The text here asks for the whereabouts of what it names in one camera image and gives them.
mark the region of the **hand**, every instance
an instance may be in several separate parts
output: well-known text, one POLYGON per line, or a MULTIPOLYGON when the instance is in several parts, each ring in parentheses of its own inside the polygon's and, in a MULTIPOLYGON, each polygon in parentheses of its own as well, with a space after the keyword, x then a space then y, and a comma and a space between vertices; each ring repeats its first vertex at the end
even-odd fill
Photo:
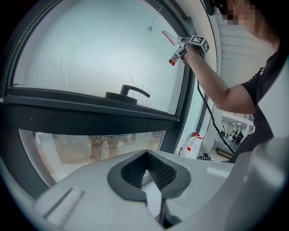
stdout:
POLYGON ((184 61, 188 62, 189 59, 193 58, 196 55, 199 55, 196 49, 191 45, 186 45, 186 54, 183 57, 184 61))

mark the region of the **black and white shoe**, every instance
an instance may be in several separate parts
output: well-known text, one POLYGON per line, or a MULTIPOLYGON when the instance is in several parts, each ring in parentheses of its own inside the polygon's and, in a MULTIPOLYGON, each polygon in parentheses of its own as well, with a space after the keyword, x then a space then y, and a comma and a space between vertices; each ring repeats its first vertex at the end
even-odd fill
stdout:
POLYGON ((207 153, 201 154, 197 159, 203 160, 203 161, 213 161, 214 162, 214 160, 207 153))

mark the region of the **window handle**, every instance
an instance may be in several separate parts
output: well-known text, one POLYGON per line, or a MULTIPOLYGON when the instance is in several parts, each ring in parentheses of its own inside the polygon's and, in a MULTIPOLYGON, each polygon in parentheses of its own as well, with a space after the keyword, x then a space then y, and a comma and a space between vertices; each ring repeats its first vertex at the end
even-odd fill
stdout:
POLYGON ((127 102, 127 103, 137 104, 137 99, 134 99, 132 97, 127 96, 129 90, 139 92, 139 93, 143 94, 144 96, 146 96, 147 98, 150 97, 150 95, 142 89, 139 89, 139 88, 136 88, 136 87, 130 86, 130 85, 122 85, 120 94, 113 93, 113 92, 106 92, 105 98, 118 100, 118 101, 122 101, 122 102, 127 102))

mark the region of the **red label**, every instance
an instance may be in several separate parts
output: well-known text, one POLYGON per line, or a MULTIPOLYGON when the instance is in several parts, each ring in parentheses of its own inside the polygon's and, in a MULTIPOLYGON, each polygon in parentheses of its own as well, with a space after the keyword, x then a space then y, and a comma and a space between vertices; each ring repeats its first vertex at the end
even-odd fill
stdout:
POLYGON ((171 65, 173 65, 173 66, 175 65, 175 63, 172 60, 170 60, 169 62, 171 65))

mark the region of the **person's arm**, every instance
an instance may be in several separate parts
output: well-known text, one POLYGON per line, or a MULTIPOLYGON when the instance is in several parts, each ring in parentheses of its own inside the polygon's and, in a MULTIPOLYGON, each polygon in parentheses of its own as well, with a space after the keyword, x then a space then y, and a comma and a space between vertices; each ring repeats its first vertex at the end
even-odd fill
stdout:
POLYGON ((184 60, 190 65, 205 93, 217 108, 233 113, 255 113, 254 102, 242 85, 228 88, 192 46, 186 46, 186 51, 184 60))

